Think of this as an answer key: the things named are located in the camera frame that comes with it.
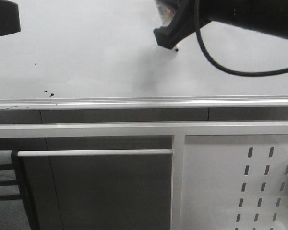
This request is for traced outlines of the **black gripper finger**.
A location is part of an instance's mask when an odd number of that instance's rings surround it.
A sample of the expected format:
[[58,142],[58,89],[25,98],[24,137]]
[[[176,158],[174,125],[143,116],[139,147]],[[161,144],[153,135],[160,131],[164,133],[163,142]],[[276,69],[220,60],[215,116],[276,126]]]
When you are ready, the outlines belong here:
[[170,24],[154,29],[157,44],[172,50],[184,38],[195,33],[199,46],[203,48],[200,28],[211,22],[208,14],[213,6],[212,0],[178,0],[178,9]]
[[0,0],[0,36],[11,35],[21,31],[18,4]]

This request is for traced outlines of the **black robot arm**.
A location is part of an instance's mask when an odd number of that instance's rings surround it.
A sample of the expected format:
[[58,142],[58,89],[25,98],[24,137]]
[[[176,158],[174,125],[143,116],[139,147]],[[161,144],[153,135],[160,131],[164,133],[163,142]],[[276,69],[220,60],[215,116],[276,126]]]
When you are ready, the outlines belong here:
[[288,39],[288,0],[165,0],[175,12],[168,26],[154,30],[159,46],[172,49],[211,21]]

